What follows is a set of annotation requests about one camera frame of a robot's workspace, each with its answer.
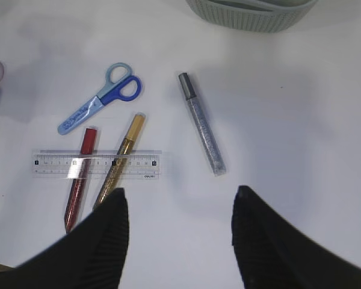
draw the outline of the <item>gold pen cap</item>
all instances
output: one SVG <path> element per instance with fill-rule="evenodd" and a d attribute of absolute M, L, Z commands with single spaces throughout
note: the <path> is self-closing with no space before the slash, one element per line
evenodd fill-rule
<path fill-rule="evenodd" d="M 126 139 L 132 140 L 132 141 L 137 140 L 137 138 L 139 136 L 139 132 L 142 129 L 145 118 L 146 117 L 142 114 L 135 115 L 135 117 L 130 125 L 130 128 L 128 129 L 128 132 L 126 134 Z"/>

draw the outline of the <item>pen cap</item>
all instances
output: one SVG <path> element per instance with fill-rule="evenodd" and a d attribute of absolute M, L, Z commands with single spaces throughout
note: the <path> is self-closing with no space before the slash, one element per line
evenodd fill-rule
<path fill-rule="evenodd" d="M 185 93 L 186 100 L 188 101 L 191 98 L 195 98 L 197 94 L 195 93 L 194 87 L 191 84 L 191 80 L 188 77 L 187 73 L 182 73 L 179 76 L 179 81 L 182 86 L 183 92 Z"/>
<path fill-rule="evenodd" d="M 132 123 L 130 125 L 130 128 L 128 129 L 128 132 L 126 134 L 126 139 L 136 141 L 139 133 L 142 129 L 143 123 L 145 120 L 145 116 L 142 114 L 136 114 L 134 119 L 132 120 Z"/>
<path fill-rule="evenodd" d="M 80 153 L 82 155 L 90 155 L 94 150 L 97 130 L 93 128 L 87 128 L 85 130 L 84 139 Z"/>

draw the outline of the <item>gold glitter pen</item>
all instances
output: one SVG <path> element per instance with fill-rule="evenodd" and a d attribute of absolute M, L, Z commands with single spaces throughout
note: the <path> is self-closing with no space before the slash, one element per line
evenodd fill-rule
<path fill-rule="evenodd" d="M 137 140 L 139 133 L 142 129 L 145 117 L 142 114 L 136 114 L 122 144 L 119 147 L 118 155 L 129 155 L 134 147 L 135 141 Z M 123 168 L 127 163 L 126 158 L 115 158 L 114 166 L 111 166 L 108 171 L 106 180 L 104 180 L 103 186 L 97 196 L 93 210 L 97 208 L 105 198 L 114 190 L 116 184 L 122 174 Z"/>

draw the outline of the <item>silver glitter pen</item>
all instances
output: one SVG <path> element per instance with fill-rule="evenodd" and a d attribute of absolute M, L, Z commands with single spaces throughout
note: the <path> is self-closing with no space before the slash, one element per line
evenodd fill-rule
<path fill-rule="evenodd" d="M 179 75 L 179 81 L 186 96 L 186 101 L 195 125 L 198 129 L 200 139 L 202 140 L 203 147 L 205 148 L 206 155 L 209 159 L 212 171 L 216 176 L 226 173 L 226 167 L 223 163 L 222 156 L 219 152 L 217 143 L 212 134 L 211 128 L 205 114 L 202 110 L 198 96 L 194 91 L 190 78 L 187 73 Z"/>

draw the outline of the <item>blue scissors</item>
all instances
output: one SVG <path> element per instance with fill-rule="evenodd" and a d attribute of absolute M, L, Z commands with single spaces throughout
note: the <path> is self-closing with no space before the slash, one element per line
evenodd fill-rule
<path fill-rule="evenodd" d="M 111 80 L 111 74 L 114 69 L 118 67 L 124 67 L 126 69 L 126 73 L 117 82 L 113 82 Z M 123 95 L 122 89 L 133 81 L 137 84 L 137 90 L 135 93 L 131 96 Z M 133 101 L 138 97 L 141 90 L 142 83 L 139 78 L 132 75 L 131 67 L 125 63 L 116 63 L 111 65 L 106 72 L 106 84 L 104 87 L 96 94 L 96 96 L 87 101 L 58 127 L 59 134 L 68 134 L 71 130 L 79 126 L 81 123 L 116 99 L 121 101 Z"/>

